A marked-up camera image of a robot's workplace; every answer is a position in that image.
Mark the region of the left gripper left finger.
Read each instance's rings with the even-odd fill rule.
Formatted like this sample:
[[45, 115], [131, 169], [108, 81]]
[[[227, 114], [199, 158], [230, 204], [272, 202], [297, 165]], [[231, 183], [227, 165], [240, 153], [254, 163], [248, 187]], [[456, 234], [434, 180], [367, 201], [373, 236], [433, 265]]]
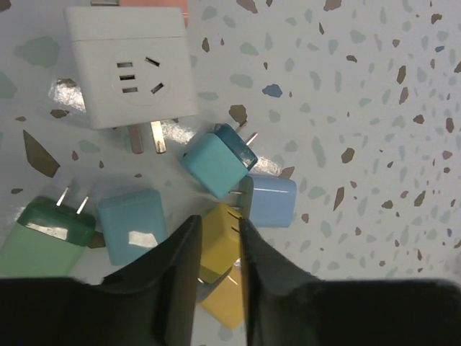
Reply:
[[99, 285], [74, 278], [1, 280], [2, 345], [190, 345], [202, 219]]

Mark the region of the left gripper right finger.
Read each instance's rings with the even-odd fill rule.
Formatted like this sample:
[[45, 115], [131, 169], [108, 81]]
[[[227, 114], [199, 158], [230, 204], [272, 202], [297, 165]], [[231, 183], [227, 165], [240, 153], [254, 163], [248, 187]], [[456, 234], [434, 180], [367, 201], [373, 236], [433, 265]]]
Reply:
[[239, 223], [248, 345], [458, 345], [460, 287], [448, 280], [322, 280]]

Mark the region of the blue plug adapter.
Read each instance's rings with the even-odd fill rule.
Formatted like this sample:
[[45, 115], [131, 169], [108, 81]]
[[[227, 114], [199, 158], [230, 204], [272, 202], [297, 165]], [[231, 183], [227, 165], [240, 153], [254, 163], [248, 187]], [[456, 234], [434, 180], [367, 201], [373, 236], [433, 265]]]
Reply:
[[293, 180], [248, 174], [230, 193], [237, 197], [239, 213], [255, 227], [290, 227], [297, 197], [297, 184]]

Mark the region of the pink plug adapter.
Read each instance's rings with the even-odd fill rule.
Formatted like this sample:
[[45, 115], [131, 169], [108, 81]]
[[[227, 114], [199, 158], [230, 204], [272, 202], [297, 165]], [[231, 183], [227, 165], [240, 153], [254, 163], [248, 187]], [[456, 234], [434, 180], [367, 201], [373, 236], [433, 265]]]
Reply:
[[189, 21], [187, 0], [91, 0], [92, 6], [156, 6], [180, 8], [185, 25]]

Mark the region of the teal plug adapter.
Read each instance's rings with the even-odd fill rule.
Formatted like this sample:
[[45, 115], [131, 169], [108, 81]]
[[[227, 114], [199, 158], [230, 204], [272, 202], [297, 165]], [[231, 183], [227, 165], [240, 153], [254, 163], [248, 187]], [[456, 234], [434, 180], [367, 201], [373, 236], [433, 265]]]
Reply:
[[212, 195], [224, 198], [257, 164], [251, 143], [229, 124], [218, 123], [201, 135], [183, 155], [181, 165]]

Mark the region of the green plug adapter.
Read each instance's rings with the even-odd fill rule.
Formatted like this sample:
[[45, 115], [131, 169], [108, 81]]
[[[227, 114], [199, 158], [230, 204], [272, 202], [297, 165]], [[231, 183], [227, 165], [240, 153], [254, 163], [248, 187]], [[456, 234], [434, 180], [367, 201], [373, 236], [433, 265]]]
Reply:
[[96, 231], [96, 219], [64, 203], [67, 187], [57, 199], [34, 198], [22, 211], [1, 247], [1, 275], [8, 278], [67, 276]]

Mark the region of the white cube socket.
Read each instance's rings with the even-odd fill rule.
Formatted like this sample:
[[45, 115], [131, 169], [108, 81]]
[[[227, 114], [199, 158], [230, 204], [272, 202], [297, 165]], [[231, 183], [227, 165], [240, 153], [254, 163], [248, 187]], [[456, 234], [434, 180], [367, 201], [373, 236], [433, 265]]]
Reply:
[[91, 127], [126, 127], [141, 154], [148, 125], [165, 153], [162, 122], [198, 113], [181, 9], [71, 6], [64, 17]]

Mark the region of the yellow small adapter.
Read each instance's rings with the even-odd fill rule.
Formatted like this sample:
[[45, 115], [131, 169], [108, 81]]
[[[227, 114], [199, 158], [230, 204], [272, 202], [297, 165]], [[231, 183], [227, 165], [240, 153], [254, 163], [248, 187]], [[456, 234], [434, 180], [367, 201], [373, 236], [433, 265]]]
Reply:
[[202, 218], [200, 280], [214, 283], [240, 257], [242, 215], [225, 203], [217, 204]]

